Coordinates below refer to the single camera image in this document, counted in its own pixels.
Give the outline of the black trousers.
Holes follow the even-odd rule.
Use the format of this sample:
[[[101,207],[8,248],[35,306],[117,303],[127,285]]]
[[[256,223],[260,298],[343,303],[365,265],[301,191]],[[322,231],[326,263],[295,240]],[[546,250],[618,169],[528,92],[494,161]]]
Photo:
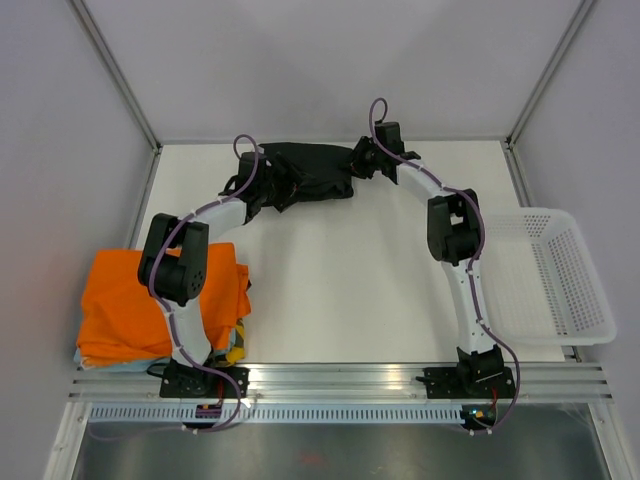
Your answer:
[[[279,184],[273,177],[274,196],[296,192],[297,203],[343,200],[354,196],[349,156],[352,148],[298,142],[272,142],[261,144],[272,166],[276,153],[281,153],[301,171],[305,180],[299,188]]]

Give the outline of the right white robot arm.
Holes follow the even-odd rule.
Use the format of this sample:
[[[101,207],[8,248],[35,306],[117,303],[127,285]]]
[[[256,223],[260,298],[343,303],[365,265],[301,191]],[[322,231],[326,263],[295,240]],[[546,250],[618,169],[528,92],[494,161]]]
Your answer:
[[[359,178],[380,172],[424,205],[426,245],[445,272],[458,322],[456,384],[466,395],[480,395],[502,375],[504,359],[489,333],[480,275],[486,230],[476,192],[450,187],[430,172],[405,149],[397,122],[372,121],[370,133],[354,148],[352,171]]]

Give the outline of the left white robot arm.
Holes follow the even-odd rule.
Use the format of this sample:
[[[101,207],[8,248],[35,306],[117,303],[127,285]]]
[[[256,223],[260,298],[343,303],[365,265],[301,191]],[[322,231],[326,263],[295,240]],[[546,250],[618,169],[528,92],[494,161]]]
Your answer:
[[[264,206],[288,207],[312,179],[280,153],[246,152],[239,157],[238,172],[215,200],[182,217],[165,213],[153,217],[137,279],[165,317],[171,359],[187,368],[182,383],[193,395],[208,396],[218,383],[216,370],[205,364],[212,345],[199,300],[207,279],[209,246],[250,222]]]

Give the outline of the yellow black patterned garment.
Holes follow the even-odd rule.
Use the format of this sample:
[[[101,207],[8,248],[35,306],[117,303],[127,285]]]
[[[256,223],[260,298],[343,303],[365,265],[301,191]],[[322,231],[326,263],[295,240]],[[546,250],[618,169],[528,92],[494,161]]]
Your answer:
[[[246,357],[245,346],[246,330],[244,320],[239,319],[230,334],[230,343],[227,352],[224,354],[224,362],[227,365],[235,365]]]

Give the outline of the white perforated plastic basket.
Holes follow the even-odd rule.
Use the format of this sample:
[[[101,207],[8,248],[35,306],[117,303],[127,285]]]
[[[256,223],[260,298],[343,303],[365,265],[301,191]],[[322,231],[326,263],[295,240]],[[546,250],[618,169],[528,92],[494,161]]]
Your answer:
[[[615,339],[609,302],[570,214],[529,207],[497,210],[484,220],[482,290],[499,337],[540,346]]]

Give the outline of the orange folded garment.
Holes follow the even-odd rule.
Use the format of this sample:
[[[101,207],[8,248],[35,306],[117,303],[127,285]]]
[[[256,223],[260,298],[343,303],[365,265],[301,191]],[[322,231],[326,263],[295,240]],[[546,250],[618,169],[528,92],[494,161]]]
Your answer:
[[[171,342],[160,307],[138,282],[139,250],[97,253],[81,299],[77,349],[91,364],[110,365],[168,357]],[[231,243],[209,247],[200,295],[204,329],[216,350],[229,348],[239,319],[251,313],[249,267],[236,261]]]

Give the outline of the light blue folded garment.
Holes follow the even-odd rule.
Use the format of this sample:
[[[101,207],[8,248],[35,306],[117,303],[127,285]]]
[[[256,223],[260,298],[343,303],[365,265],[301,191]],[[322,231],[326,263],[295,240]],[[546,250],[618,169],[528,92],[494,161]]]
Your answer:
[[[226,350],[216,350],[214,352],[214,358],[217,361],[221,361],[223,364],[233,364],[245,358],[245,349],[243,347],[233,346]],[[115,363],[110,365],[97,365],[91,364],[85,359],[79,349],[74,353],[74,362],[82,370],[103,370],[108,372],[133,372],[144,373],[146,369],[154,363],[166,364],[169,361],[168,357],[161,357],[148,360],[136,360],[133,362]]]

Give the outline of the right aluminium frame post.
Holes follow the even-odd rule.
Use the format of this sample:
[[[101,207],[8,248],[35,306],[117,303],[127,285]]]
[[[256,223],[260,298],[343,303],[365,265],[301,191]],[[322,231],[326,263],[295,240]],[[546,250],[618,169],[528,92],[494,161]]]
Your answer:
[[[563,60],[574,44],[576,38],[581,33],[589,16],[594,8],[599,4],[598,0],[581,0],[571,18],[569,19],[562,35],[556,43],[548,61],[529,94],[523,108],[518,114],[514,125],[504,140],[504,145],[508,150],[513,150],[528,125],[531,117],[549,88]]]

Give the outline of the aluminium frame post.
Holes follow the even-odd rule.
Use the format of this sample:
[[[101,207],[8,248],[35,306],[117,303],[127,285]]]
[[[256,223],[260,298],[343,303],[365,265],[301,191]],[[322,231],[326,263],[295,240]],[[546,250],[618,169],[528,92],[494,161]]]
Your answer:
[[[69,0],[67,1],[67,4],[78,20],[81,29],[96,53],[98,60],[103,65],[117,93],[122,99],[126,109],[134,121],[134,124],[140,131],[146,143],[150,146],[152,152],[159,152],[162,147],[161,141],[153,131],[149,120],[147,119],[89,6],[83,0]]]
[[[529,94],[523,108],[518,114],[514,125],[504,140],[504,145],[508,150],[513,150],[528,125],[531,117],[549,88],[563,60],[574,44],[576,38],[581,33],[589,16],[594,8],[599,4],[598,0],[581,0],[571,18],[569,19],[562,35],[556,43],[548,61]]]

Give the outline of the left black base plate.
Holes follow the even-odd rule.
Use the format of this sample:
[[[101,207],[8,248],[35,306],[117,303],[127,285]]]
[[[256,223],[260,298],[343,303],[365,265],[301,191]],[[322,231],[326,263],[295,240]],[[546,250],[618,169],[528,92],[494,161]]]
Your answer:
[[[163,372],[159,396],[178,399],[238,399],[247,396],[249,369],[225,367],[220,372],[226,374],[238,385],[239,393],[231,381],[181,364],[170,364]]]

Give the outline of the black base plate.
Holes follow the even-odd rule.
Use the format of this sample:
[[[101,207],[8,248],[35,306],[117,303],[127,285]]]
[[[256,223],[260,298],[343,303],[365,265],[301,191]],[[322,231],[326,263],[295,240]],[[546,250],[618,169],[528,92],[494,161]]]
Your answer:
[[[170,364],[163,372],[159,396],[178,399],[238,399],[247,396],[249,369],[225,367],[220,372],[226,374],[238,385],[239,393],[231,381],[181,364]]]
[[[512,399],[516,381],[511,370],[504,368],[501,375],[480,381],[472,381],[457,367],[427,367],[417,380],[425,386],[429,399]]]

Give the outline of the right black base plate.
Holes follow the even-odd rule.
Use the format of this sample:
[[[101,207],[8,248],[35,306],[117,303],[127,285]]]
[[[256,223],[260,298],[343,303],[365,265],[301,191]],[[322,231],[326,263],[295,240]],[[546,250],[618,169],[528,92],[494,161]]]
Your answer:
[[[472,381],[457,367],[427,367],[417,380],[425,386],[429,399],[512,399],[516,381],[511,370],[504,368],[501,375],[480,381]]]

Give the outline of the left aluminium frame post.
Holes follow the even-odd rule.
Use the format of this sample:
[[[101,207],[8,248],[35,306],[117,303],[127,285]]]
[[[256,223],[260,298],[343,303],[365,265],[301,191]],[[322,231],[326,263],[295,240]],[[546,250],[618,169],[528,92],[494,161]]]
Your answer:
[[[161,141],[153,131],[149,120],[147,119],[89,6],[83,0],[69,0],[67,1],[67,4],[78,20],[81,29],[96,53],[98,60],[103,65],[117,93],[122,99],[126,109],[134,121],[134,124],[140,131],[146,143],[150,146],[152,152],[159,152],[162,147]]]

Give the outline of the aluminium rail beam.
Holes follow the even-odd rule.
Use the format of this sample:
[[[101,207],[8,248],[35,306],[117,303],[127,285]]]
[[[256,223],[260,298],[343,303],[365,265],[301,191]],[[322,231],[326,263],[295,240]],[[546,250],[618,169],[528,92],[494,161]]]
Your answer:
[[[248,364],[247,398],[263,403],[454,403],[435,398],[417,378],[419,363]],[[161,380],[145,373],[76,371],[67,399],[85,402],[160,402]],[[597,363],[526,363],[522,403],[611,403],[613,395]]]

